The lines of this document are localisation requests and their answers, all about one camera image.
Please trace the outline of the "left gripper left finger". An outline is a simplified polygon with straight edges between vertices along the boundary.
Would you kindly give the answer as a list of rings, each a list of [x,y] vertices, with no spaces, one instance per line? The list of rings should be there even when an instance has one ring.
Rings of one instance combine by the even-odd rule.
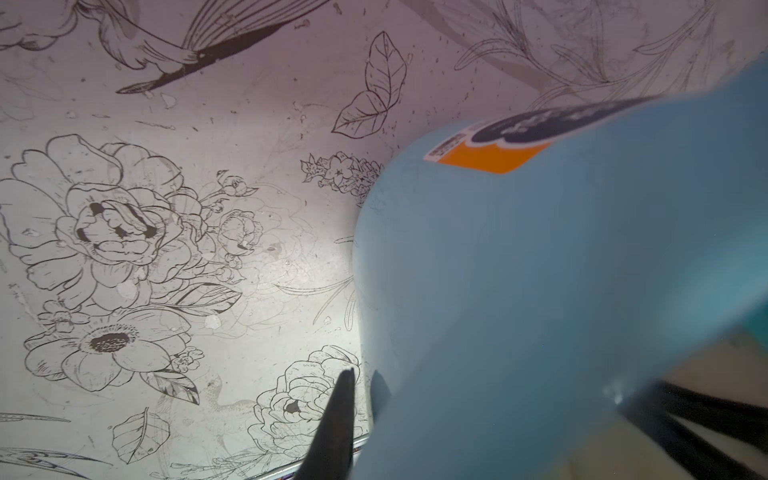
[[[334,386],[296,480],[344,480],[353,465],[355,373],[343,370]]]

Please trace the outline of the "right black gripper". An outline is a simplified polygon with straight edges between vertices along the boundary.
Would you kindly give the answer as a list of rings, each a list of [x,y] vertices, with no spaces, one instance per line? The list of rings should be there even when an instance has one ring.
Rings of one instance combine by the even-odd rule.
[[[694,479],[765,479],[716,443],[767,453],[767,409],[657,381],[617,406],[621,416]]]

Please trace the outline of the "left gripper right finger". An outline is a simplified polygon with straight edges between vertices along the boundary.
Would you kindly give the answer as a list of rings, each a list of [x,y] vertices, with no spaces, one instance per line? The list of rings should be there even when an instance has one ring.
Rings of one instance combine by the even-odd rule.
[[[375,370],[371,376],[369,397],[372,419],[377,420],[392,397],[386,380],[378,370]]]

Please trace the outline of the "blue bucket white handle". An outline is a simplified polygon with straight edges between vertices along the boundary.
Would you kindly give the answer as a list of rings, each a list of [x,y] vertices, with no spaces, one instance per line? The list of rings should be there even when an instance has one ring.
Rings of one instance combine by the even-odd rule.
[[[355,479],[529,479],[767,310],[767,64],[699,94],[428,134],[354,234],[367,378]]]

